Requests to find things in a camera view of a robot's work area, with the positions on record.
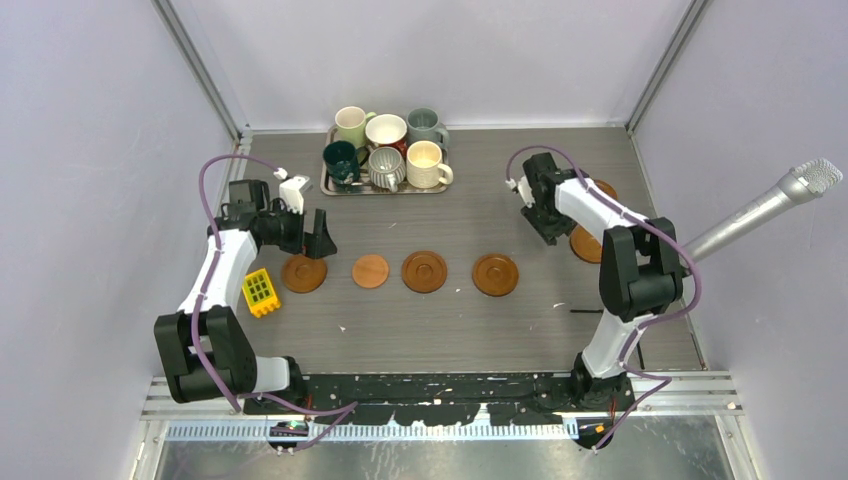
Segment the cream mug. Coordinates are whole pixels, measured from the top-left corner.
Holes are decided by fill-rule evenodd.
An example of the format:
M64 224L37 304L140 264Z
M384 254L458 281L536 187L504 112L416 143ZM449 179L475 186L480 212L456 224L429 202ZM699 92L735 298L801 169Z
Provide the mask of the cream mug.
M406 179L415 188L431 189L454 181L452 169L443 161L443 150L435 142L414 142L407 150L406 160Z

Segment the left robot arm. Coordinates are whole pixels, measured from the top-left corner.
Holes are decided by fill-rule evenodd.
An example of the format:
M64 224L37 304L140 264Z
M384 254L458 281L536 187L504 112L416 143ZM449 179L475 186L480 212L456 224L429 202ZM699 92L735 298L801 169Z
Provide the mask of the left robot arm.
M278 197L265 181L229 185L229 203L212 217L207 253L189 295L171 314L154 324L165 378L178 403L268 392L280 412L298 412L307 398L293 358L259 357L237 319L236 307L248 269L263 246L311 259L334 255L337 247L326 213L315 212L314 228L305 230L303 193L309 179L282 175Z

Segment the silver metal tray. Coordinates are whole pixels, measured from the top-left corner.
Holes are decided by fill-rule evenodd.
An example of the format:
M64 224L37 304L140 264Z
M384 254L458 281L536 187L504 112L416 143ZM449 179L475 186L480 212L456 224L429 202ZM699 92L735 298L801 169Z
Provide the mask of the silver metal tray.
M370 154L376 150L372 144L367 143L368 150L365 152L365 160L360 165L360 179L350 184L336 184L328 170L326 164L322 165L321 172L321 191L329 196L356 196L356 195L401 195L401 194L438 194L444 192L450 184L443 183L443 180L450 179L451 174L448 166L448 152L442 150L442 167L439 170L442 175L441 181L436 186L430 188L417 188L409 183L407 179L400 182L397 190L392 192L389 189L383 189L374 184L369 176L368 163Z

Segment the grooved wooden coaster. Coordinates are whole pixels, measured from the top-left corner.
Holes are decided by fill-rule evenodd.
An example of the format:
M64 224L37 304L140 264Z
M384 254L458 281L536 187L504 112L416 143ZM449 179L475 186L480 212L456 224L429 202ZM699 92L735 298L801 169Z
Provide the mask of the grooved wooden coaster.
M328 274L324 259L311 259L305 255L294 255L284 263L281 275L284 286L299 294L309 293L319 288Z
M510 294L520 279L517 264L511 257L501 253L486 254L478 258L471 274L475 287L492 297Z
M590 264L601 263L602 244L582 226L577 226L572 231L569 245L580 260Z
M409 254L401 267L401 277L410 290L428 294L440 289L448 276L448 267L441 255L421 250Z
M597 188L604 192L607 196L613 200L618 200L617 192L611 185L599 179L594 179L594 183Z

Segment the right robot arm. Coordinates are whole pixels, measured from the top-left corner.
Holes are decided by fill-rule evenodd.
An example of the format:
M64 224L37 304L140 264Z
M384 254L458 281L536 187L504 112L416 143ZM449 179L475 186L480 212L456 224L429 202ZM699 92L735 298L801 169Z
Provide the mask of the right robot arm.
M549 153L522 164L514 185L521 213L548 245L584 228L602 245L599 292L604 310L590 343L577 355L569 394L584 410L622 401L624 366L637 329L664 313L683 293L675 230L665 218L626 209L580 169L562 170Z

